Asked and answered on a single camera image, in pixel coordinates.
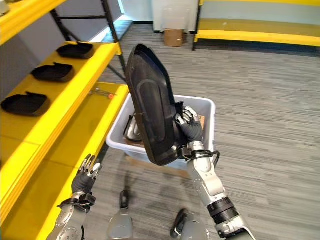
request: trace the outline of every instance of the robot finger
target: robot finger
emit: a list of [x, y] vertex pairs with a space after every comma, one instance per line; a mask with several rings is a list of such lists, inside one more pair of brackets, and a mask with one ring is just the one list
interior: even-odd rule
[[183, 120], [183, 118], [181, 117], [181, 115], [178, 114], [178, 113], [175, 115], [175, 121], [176, 121], [176, 123], [179, 124], [180, 126], [182, 126], [183, 124], [186, 123], [185, 120]]
[[189, 124], [193, 119], [193, 116], [189, 111], [183, 110], [183, 119]]
[[80, 166], [80, 168], [79, 168], [79, 170], [78, 170], [78, 173], [85, 171], [85, 167], [86, 167], [87, 162], [88, 162], [88, 160], [90, 159], [90, 157], [91, 157], [91, 154], [89, 153], [89, 154], [84, 158], [84, 160], [83, 160], [83, 162], [82, 162], [82, 164], [81, 164], [81, 166]]
[[101, 169], [102, 169], [102, 165], [101, 163], [98, 162], [93, 166], [92, 170], [87, 173], [87, 176], [89, 178], [96, 178]]
[[85, 166], [85, 168], [84, 168], [84, 171], [85, 172], [90, 172], [91, 171], [91, 169], [92, 169], [92, 165], [93, 165], [93, 163], [94, 163], [94, 160], [95, 160], [95, 155], [92, 155], [91, 157], [90, 157], [90, 159], [88, 160], [88, 162], [87, 162], [87, 164], [86, 164], [86, 166]]
[[186, 106], [184, 109], [189, 111], [192, 114], [192, 117], [194, 118], [195, 121], [199, 121], [198, 113], [195, 110], [193, 110], [190, 106]]

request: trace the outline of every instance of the black tray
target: black tray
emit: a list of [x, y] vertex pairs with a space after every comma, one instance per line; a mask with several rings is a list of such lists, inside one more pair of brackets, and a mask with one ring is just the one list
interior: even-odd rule
[[151, 48], [138, 44], [125, 73], [148, 158], [159, 166], [175, 161], [188, 140], [175, 121], [183, 102], [176, 103], [167, 70]]
[[74, 77], [75, 70], [72, 65], [54, 62], [54, 65], [35, 68], [31, 74], [38, 80], [65, 83]]
[[92, 44], [82, 42], [61, 46], [56, 51], [61, 57], [74, 59], [89, 59], [95, 53]]
[[1, 107], [4, 111], [25, 116], [41, 116], [50, 107], [50, 100], [46, 95], [26, 92], [26, 95], [13, 95], [6, 98]]

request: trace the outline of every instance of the yellow shelf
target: yellow shelf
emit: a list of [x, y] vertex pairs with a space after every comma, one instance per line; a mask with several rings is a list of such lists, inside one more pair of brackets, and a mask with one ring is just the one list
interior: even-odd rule
[[252, 2], [320, 6], [320, 0], [200, 0], [200, 5], [203, 5], [203, 2]]
[[129, 92], [122, 84], [97, 87], [116, 96], [86, 97], [3, 223], [3, 239], [44, 240], [53, 230], [60, 213], [57, 205], [71, 196], [71, 183], [85, 156], [99, 153]]
[[0, 45], [65, 1], [23, 0], [9, 3], [10, 11], [0, 17]]
[[253, 41], [320, 47], [320, 25], [237, 20], [200, 19], [198, 39]]
[[40, 117], [0, 112], [0, 219], [6, 219], [20, 193], [97, 79], [117, 54], [117, 43], [95, 43], [90, 59], [60, 57], [54, 52], [43, 65], [70, 64], [74, 78], [66, 83], [39, 81], [28, 75], [10, 96], [26, 91], [48, 96], [50, 109]]

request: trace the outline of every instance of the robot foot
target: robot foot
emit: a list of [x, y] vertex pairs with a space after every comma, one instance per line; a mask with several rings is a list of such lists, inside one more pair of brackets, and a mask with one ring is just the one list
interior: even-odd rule
[[173, 239], [177, 239], [178, 237], [181, 236], [182, 230], [184, 229], [186, 220], [188, 218], [189, 211], [187, 209], [181, 209], [176, 216], [173, 226], [170, 229], [170, 236]]

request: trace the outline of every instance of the floor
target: floor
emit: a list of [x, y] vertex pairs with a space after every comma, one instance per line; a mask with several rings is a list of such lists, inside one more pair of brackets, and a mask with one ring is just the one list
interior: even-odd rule
[[[121, 41], [125, 59], [138, 43], [152, 47], [177, 95], [216, 105], [216, 168], [257, 240], [313, 240], [320, 235], [320, 58], [294, 54], [197, 49], [192, 38], [166, 47], [152, 25], [133, 25]], [[112, 66], [121, 71], [117, 57]], [[121, 82], [110, 70], [101, 81]], [[109, 149], [93, 188], [96, 205], [87, 240], [105, 240], [125, 180], [133, 195], [135, 238], [169, 240], [177, 212], [188, 208], [219, 239], [188, 178], [127, 161]]]

